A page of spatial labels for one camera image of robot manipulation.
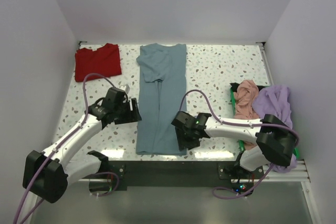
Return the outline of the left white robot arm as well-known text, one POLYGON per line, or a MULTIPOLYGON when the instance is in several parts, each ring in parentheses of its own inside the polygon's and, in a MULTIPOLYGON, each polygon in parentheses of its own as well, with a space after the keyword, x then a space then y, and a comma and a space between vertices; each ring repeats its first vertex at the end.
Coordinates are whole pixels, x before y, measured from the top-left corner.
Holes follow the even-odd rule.
POLYGON ((67 187, 81 179, 73 169, 66 171, 71 159, 107 125, 141 120, 136 98, 129 98, 119 88, 111 87, 86 110, 77 124, 42 152, 32 151, 26 157, 23 187, 49 203, 55 203, 67 187))

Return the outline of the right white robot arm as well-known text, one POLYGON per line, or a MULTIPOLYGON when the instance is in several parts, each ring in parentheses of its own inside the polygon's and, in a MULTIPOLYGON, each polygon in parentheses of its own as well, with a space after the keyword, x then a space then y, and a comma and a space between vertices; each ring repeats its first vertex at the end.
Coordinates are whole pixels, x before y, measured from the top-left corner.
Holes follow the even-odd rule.
POLYGON ((192 116, 179 111, 171 124, 182 150, 199 147, 202 138, 226 137, 254 145, 242 151, 236 159, 234 173, 239 178, 246 178, 267 164, 290 166, 298 144, 297 133, 271 114, 262 119, 240 120, 221 119, 209 113, 192 116))

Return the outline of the blue-grey t-shirt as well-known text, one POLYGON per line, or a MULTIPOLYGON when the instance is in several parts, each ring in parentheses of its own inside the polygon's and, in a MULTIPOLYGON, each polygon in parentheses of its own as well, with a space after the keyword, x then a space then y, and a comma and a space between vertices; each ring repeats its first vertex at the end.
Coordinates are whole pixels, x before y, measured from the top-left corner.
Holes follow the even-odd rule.
POLYGON ((186 93, 185 44, 140 47, 139 113, 136 153, 139 155, 185 155, 178 145, 171 124, 179 110, 186 110, 182 101, 186 93))

